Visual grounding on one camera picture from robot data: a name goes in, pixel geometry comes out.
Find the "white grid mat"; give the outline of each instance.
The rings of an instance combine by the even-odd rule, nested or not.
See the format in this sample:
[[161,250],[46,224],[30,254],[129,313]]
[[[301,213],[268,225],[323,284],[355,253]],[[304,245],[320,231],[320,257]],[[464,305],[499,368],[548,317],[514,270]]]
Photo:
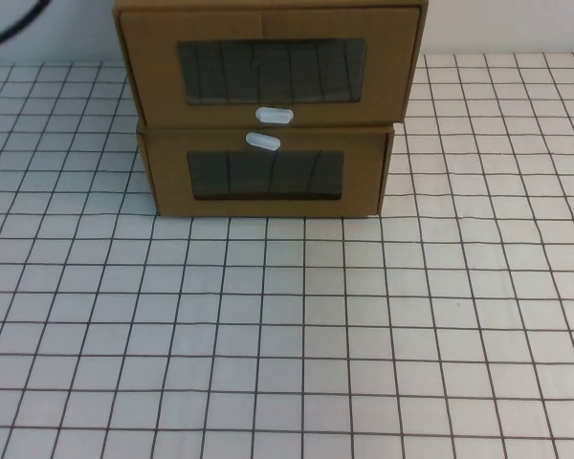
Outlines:
[[0,67],[0,458],[574,459],[574,55],[415,81],[382,218],[190,221],[121,64]]

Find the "drawer window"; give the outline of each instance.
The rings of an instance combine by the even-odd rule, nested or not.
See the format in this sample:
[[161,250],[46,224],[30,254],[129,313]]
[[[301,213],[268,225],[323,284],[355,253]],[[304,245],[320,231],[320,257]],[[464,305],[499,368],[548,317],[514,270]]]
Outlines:
[[189,151],[197,200],[340,200],[341,151]]
[[188,41],[178,45],[191,105],[358,102],[365,40]]

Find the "cardboard box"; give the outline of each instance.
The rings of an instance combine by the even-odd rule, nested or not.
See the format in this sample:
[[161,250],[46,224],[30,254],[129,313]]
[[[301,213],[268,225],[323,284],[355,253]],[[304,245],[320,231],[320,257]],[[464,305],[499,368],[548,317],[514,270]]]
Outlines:
[[381,211],[393,129],[145,129],[138,140],[165,216],[355,217]]
[[149,128],[403,121],[428,0],[117,0],[139,115]]

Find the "white plastic handle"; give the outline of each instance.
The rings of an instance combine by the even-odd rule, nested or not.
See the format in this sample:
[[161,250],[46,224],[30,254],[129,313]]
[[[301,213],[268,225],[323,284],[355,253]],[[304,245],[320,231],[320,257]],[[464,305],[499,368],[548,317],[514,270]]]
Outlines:
[[264,134],[257,134],[250,132],[246,137],[247,143],[257,148],[264,150],[277,151],[280,148],[280,140],[276,137],[266,136]]
[[294,112],[288,108],[260,107],[255,112],[258,120],[268,124],[289,124],[294,118]]

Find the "drawer front panel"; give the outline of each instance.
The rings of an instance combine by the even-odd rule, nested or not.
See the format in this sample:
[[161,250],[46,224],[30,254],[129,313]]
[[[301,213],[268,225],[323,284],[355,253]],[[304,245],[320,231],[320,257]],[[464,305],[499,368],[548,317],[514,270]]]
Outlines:
[[317,129],[263,132],[280,139],[277,151],[250,147],[245,141],[248,131],[239,129],[150,130],[141,135],[160,213],[361,216],[378,212],[392,134]]
[[120,15],[149,128],[292,126],[403,119],[421,10],[128,11]]

